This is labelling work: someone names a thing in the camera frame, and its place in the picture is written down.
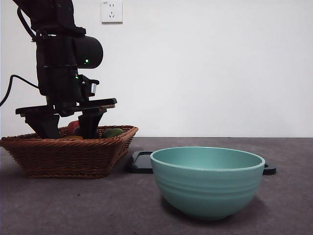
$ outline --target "bowl rim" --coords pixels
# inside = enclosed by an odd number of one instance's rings
[[[182,165],[175,165],[175,164],[170,164],[170,163],[165,163],[160,160],[157,160],[154,158],[154,155],[158,152],[169,150],[169,149],[177,149],[177,148],[210,148],[210,149],[223,149],[223,150],[231,150],[235,152],[242,152],[245,154],[249,154],[251,156],[257,157],[258,159],[261,160],[260,164],[254,165],[254,166],[249,166],[249,167],[242,167],[242,168],[220,168],[220,169],[212,169],[212,168],[194,168],[194,167],[188,167],[188,166],[182,166]],[[232,148],[221,148],[221,147],[208,147],[208,146],[182,146],[182,147],[171,147],[171,148],[163,148],[159,149],[157,151],[154,151],[152,154],[150,154],[150,159],[156,163],[162,164],[162,165],[167,165],[175,168],[181,168],[181,169],[187,169],[187,170],[200,170],[200,171],[217,171],[217,172],[225,172],[225,171],[243,171],[243,170],[253,170],[259,167],[262,167],[265,165],[265,160],[264,158],[260,157],[259,155],[256,155],[254,153],[238,150],[238,149],[232,149]]]

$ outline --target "black cable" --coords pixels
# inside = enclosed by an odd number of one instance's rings
[[[29,27],[29,25],[27,24],[26,20],[24,19],[20,8],[18,8],[18,17],[19,17],[20,21],[22,22],[22,25],[24,26],[24,28],[25,28],[26,31],[28,32],[28,34],[31,36],[32,39],[34,39],[34,38],[35,38],[35,34],[34,34],[34,32],[31,30],[31,28]]]
[[[20,77],[20,76],[18,76],[18,75],[13,74],[13,75],[10,76],[10,82],[9,82],[8,90],[6,91],[6,94],[5,94],[4,98],[3,98],[3,100],[0,102],[0,107],[2,106],[2,104],[3,104],[3,103],[7,100],[7,98],[9,97],[9,94],[10,94],[10,91],[11,91],[11,88],[12,88],[13,77],[16,77],[16,78],[22,80],[23,82],[26,82],[28,85],[31,85],[32,87],[35,87],[35,88],[38,89],[38,86],[32,84],[31,82],[25,80],[24,78],[22,78],[22,77]]]

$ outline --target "green fruit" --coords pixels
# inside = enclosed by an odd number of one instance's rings
[[[101,138],[111,138],[111,137],[119,136],[123,132],[124,131],[120,128],[108,129],[102,133]]]

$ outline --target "white wall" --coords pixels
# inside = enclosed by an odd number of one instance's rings
[[[98,0],[75,0],[77,26],[105,49],[81,70],[116,97],[101,125],[137,136],[313,137],[313,1],[124,0],[124,23],[101,24]],[[34,43],[1,1],[1,94],[10,74],[36,80]],[[14,81],[1,135],[31,133],[15,108],[45,98]],[[65,126],[76,116],[62,118]]]

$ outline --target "red fruit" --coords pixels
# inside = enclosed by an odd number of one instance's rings
[[[79,121],[71,121],[67,126],[67,135],[72,136],[74,129],[78,126],[79,126]]]

